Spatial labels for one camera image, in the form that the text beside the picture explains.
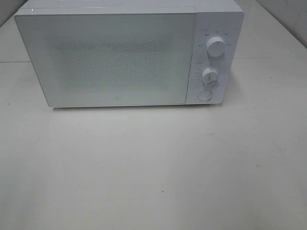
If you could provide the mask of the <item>white microwave knob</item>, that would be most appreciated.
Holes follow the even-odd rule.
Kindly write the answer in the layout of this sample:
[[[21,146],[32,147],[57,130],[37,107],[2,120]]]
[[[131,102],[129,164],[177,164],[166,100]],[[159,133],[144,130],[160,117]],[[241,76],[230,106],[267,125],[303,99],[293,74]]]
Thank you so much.
[[[215,68],[206,68],[201,74],[202,83],[204,85],[213,84],[219,79],[219,73]]]
[[[225,52],[226,41],[222,36],[216,35],[206,42],[206,49],[211,57],[219,57]]]

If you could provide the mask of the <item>white microwave door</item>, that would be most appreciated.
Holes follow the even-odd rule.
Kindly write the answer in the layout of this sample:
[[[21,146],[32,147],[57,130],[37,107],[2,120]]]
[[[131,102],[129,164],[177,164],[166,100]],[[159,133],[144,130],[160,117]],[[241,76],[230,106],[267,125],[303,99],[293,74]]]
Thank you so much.
[[[186,102],[195,13],[18,15],[50,107]]]

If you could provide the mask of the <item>round white door button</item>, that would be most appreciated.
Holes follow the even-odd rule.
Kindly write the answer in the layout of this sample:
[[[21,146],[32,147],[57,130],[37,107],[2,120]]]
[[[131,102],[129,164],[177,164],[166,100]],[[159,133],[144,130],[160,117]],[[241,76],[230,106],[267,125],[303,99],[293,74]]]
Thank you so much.
[[[202,102],[207,102],[212,99],[213,93],[210,90],[203,90],[198,93],[198,99]]]

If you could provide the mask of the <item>white microwave oven body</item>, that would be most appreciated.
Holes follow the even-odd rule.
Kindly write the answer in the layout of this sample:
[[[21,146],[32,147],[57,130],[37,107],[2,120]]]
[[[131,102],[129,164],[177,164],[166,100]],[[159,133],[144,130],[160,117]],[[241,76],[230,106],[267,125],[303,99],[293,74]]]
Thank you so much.
[[[183,105],[220,104],[245,16],[233,0],[29,0],[14,18],[18,15],[154,13],[196,14],[188,89]],[[216,35],[225,39],[225,52],[219,57],[211,57],[206,42]],[[217,69],[218,81],[209,85],[202,83],[201,74],[206,68]],[[203,90],[213,93],[210,101],[198,99],[198,93]]]

